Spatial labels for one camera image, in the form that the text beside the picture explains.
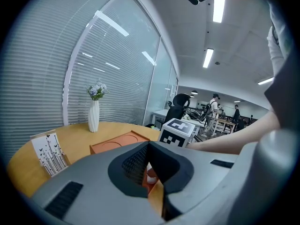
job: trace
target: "vase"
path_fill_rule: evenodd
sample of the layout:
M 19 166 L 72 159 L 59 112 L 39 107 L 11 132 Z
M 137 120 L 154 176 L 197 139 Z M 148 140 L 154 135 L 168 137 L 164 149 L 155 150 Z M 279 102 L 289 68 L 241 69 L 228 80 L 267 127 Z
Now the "vase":
M 89 129 L 92 133 L 98 131 L 99 125 L 99 101 L 91 101 L 89 109 Z

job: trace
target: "white shirt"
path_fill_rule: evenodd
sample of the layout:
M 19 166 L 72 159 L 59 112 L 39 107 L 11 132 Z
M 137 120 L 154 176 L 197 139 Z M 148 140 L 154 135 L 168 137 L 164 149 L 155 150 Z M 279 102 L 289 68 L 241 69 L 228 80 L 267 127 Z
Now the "white shirt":
M 215 109 L 216 109 L 216 110 L 218 109 L 218 103 L 217 103 L 214 99 L 212 99 L 212 100 L 210 101 L 210 104 L 211 104 L 211 111 L 212 111 L 212 113 L 209 115 L 209 117 L 215 118 L 217 112 L 215 112 L 214 110 L 215 110 Z
M 271 20 L 276 31 L 274 31 L 273 27 L 271 27 L 267 40 L 273 72 L 274 76 L 276 76 L 291 51 L 293 39 L 283 17 L 277 8 L 271 3 L 269 5 Z

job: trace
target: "black cap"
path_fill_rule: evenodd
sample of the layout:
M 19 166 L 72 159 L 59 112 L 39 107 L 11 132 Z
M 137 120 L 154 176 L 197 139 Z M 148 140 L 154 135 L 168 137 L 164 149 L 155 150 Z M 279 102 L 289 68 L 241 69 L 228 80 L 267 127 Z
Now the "black cap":
M 220 97 L 219 97 L 219 95 L 217 93 L 214 93 L 213 97 L 220 99 Z

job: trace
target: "round wooden table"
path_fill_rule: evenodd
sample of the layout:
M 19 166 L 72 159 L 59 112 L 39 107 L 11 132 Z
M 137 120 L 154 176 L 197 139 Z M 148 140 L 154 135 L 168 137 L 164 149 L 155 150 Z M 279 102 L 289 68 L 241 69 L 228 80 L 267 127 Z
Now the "round wooden table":
M 140 135 L 157 141 L 159 131 L 127 123 L 100 122 L 98 132 L 91 133 L 87 123 L 74 124 L 56 129 L 61 149 L 70 163 L 90 155 L 90 145 L 104 142 L 122 134 L 135 131 Z M 40 166 L 31 141 L 23 145 L 7 165 L 8 175 L 17 190 L 31 197 L 49 179 Z

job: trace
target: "table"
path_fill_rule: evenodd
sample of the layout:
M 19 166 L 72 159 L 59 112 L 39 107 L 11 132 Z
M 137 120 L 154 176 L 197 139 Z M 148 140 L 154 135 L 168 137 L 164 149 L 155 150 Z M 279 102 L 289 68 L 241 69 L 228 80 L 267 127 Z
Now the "table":
M 61 149 L 67 155 L 70 163 L 90 155 L 90 145 L 104 142 L 131 130 L 157 141 L 159 131 L 127 123 L 100 122 L 96 133 L 89 131 L 87 123 L 59 127 L 56 134 Z M 31 141 L 23 145 L 10 159 L 7 173 L 16 189 L 31 197 L 49 177 L 34 152 Z
M 217 129 L 217 126 L 218 126 L 218 123 L 219 123 L 219 122 L 224 123 L 224 126 L 223 126 L 223 128 L 222 128 L 222 132 L 223 132 L 224 129 L 225 129 L 225 125 L 226 125 L 226 124 L 229 124 L 229 125 L 232 126 L 232 128 L 231 128 L 231 130 L 230 130 L 230 133 L 233 133 L 235 124 L 232 123 L 232 122 L 226 121 L 226 120 L 224 120 L 224 119 L 217 119 L 217 120 L 216 120 L 216 125 L 215 125 L 215 129 L 214 129 L 214 133 L 216 133 L 216 129 Z
M 155 111 L 153 112 L 153 116 L 152 116 L 152 123 L 155 124 L 155 121 L 156 121 L 156 118 L 157 117 L 160 117 L 160 118 L 165 118 L 167 116 L 167 113 L 168 113 L 169 109 L 164 109 L 164 110 L 160 110 L 160 111 Z M 201 123 L 199 121 L 195 121 L 195 120 L 187 120 L 187 119 L 184 119 L 182 118 L 181 119 L 182 121 L 185 121 L 185 122 L 189 122 L 191 124 L 194 124 L 195 125 L 195 131 L 194 133 L 197 135 L 198 132 L 199 132 L 199 129 L 201 127 Z

